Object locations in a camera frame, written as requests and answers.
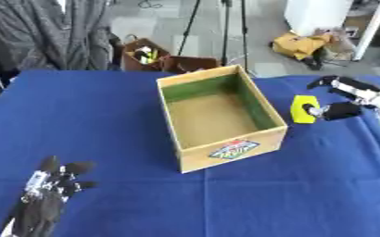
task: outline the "white cabinet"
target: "white cabinet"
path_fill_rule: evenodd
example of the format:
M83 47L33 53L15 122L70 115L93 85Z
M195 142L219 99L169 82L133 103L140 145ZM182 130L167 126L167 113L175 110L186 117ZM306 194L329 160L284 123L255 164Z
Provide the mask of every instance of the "white cabinet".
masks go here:
M285 18L294 33L310 36L316 29L341 27L353 0L288 0Z

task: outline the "yellow bag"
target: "yellow bag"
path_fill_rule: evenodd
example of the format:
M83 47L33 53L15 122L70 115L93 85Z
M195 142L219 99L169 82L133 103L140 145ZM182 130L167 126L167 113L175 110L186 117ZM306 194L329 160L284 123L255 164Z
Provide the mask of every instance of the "yellow bag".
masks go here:
M328 44L330 40L330 33L301 37L290 32L276 38L273 41L272 50L302 60L307 56L312 56L314 51Z

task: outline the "tripod leg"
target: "tripod leg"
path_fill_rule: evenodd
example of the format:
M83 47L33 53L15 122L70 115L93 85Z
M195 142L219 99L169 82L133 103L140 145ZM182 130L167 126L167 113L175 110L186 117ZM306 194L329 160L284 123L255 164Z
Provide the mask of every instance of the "tripod leg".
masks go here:
M242 0L242 34L244 38L244 54L245 54L245 71L247 69L247 5L246 0Z
M231 7L226 4L226 15L224 19L224 35L223 35L223 50L222 50L222 66L227 65L227 42L229 37L229 18L230 18Z
M185 42L187 41L187 37L188 37L190 30L193 26L193 22L195 21L195 17L196 17L198 8L200 7L200 1L201 0L196 0L195 8L193 8L192 16L190 18L190 21L188 22L187 29L185 30L184 35L183 35L183 41L182 41L182 45L180 46L178 56L180 56L183 52Z

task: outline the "jacket sleeve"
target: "jacket sleeve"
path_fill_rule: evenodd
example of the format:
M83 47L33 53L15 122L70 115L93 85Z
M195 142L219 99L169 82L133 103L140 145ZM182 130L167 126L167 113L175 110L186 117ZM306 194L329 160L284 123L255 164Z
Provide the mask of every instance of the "jacket sleeve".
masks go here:
M0 1L0 41L6 45L11 60L19 70L57 69L34 41L18 11L10 9L3 1Z
M107 19L107 3L99 1L101 4L101 13L98 20L89 33L90 51L89 69L106 70L109 64L109 32Z

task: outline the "blue tablecloth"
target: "blue tablecloth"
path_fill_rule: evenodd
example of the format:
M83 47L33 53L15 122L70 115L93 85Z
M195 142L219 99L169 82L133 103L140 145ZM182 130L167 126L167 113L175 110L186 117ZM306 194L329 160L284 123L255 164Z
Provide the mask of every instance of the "blue tablecloth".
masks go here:
M293 124L314 76L256 80L289 124L278 152L180 174L158 102L161 73L23 73L0 96L0 225L49 155L94 160L56 236L380 237L380 125L359 118ZM367 77L380 84L380 78Z

